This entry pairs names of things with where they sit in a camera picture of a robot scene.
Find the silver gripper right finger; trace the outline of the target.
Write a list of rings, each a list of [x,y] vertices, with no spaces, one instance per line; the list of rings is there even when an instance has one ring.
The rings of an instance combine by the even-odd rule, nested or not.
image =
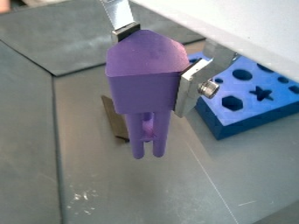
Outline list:
[[[198,59],[181,72],[173,113],[184,117],[202,95],[210,99],[220,86],[210,78],[220,74],[237,60],[238,54],[210,39],[205,40],[202,55],[209,60]]]

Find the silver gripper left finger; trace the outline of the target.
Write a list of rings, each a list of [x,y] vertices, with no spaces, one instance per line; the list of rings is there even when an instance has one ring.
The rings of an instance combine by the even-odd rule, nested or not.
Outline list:
[[[102,4],[109,22],[113,26],[112,39],[120,42],[140,30],[140,24],[133,19],[128,0],[98,0]]]

